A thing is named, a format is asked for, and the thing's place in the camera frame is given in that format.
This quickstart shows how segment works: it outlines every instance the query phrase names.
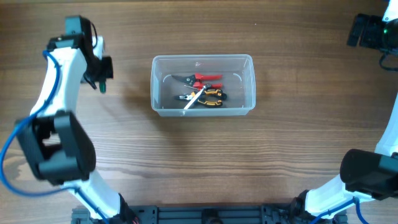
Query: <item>wood grain surface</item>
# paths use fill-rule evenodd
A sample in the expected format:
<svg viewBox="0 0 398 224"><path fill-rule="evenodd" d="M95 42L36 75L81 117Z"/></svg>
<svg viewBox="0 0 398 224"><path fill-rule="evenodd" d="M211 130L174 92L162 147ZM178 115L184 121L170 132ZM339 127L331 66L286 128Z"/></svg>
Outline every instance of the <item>wood grain surface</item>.
<svg viewBox="0 0 398 224"><path fill-rule="evenodd" d="M384 1L136 1L0 5L0 144L29 114L43 84L41 51L65 16L95 23L113 58L102 95L82 85L77 117L97 169L130 205L289 202L339 172L351 148L373 151L389 120L398 74L376 50L346 46L357 13ZM257 105L247 115L161 118L150 107L156 55L249 54ZM5 161L12 183L37 182L18 143ZM0 223L69 223L80 203L62 193L22 198L0 185ZM398 200L362 206L370 223L397 223ZM359 223L354 209L349 222Z"/></svg>

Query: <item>plastic container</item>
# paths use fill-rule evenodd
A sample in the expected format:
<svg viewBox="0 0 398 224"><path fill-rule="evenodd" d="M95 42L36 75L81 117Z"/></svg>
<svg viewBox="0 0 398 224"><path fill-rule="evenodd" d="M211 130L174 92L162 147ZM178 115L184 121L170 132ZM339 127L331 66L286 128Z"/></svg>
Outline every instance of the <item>plastic container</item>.
<svg viewBox="0 0 398 224"><path fill-rule="evenodd" d="M190 94L194 90L185 87L171 75L190 76L223 75L220 80L202 83L222 83L227 94L219 108L192 105L189 101L176 100L175 96ZM150 95L152 109L161 116L236 116L245 115L256 105L256 80L250 55L168 55L156 56L152 62ZM205 96L208 101L216 101Z"/></svg>

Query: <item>pliers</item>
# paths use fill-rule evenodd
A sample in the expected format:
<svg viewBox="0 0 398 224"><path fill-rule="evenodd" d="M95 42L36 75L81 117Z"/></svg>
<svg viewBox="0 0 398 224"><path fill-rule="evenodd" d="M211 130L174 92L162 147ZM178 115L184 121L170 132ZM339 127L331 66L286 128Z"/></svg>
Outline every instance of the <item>pliers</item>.
<svg viewBox="0 0 398 224"><path fill-rule="evenodd" d="M181 77L179 75L172 75L176 80L186 83L189 86L192 86L197 89L202 89L205 84L201 81L205 80L219 80L223 77L223 75L202 75L201 73L195 73L194 75L190 75L188 77ZM211 88L220 89L223 87L222 83L211 84Z"/></svg>
<svg viewBox="0 0 398 224"><path fill-rule="evenodd" d="M192 100L193 97L195 97L195 95L197 93L198 93L197 91L193 91L191 94L176 96L175 99L190 101L190 100ZM204 99L205 95L214 96L218 100L217 101L207 101ZM226 97L227 97L227 95L225 93L223 93L222 90L216 90L216 89L203 90L203 92L201 93L199 98L196 100L196 102L194 102L194 104L201 104L201 105L209 107L209 108L216 108L216 107L220 107L223 105L223 100L225 100Z"/></svg>

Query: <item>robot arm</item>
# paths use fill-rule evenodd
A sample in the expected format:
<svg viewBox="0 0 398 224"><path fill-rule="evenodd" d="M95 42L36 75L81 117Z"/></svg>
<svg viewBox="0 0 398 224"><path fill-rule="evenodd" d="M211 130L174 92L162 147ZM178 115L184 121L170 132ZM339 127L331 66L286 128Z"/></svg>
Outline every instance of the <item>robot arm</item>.
<svg viewBox="0 0 398 224"><path fill-rule="evenodd" d="M398 1L397 0L390 0L387 10L384 13L383 21L389 22L393 21L394 19L398 18Z"/></svg>
<svg viewBox="0 0 398 224"><path fill-rule="evenodd" d="M385 156L393 156L398 152L398 96L392 109L390 121L374 152Z"/></svg>
<svg viewBox="0 0 398 224"><path fill-rule="evenodd" d="M90 211L92 218L103 218L96 211L100 210L105 218L118 215L124 222L138 223L122 196L95 170L94 146L74 115L81 83L87 82L96 88L95 82L99 82L104 93L105 80L113 77L111 58L102 56L103 38L91 36L88 19L74 16L65 22L67 34L50 39L47 46L60 67L54 98L17 138L35 177L68 189ZM31 114L47 100L56 76L55 62L48 60L44 85ZM60 144L43 143L55 133Z"/></svg>

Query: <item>black base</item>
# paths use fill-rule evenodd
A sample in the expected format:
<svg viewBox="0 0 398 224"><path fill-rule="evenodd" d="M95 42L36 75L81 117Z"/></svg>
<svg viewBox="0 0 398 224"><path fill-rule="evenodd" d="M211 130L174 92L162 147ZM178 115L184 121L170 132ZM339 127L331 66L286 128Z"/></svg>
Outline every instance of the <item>black base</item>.
<svg viewBox="0 0 398 224"><path fill-rule="evenodd" d="M204 210L214 210L223 224L308 224L312 220L294 218L289 221L290 204L265 204L243 207L156 207L130 206L140 218L141 224L202 224ZM110 224L122 224L120 218L111 218ZM73 209L71 224L103 224L102 220L92 220L87 209ZM318 224L347 224L343 211L332 220Z"/></svg>

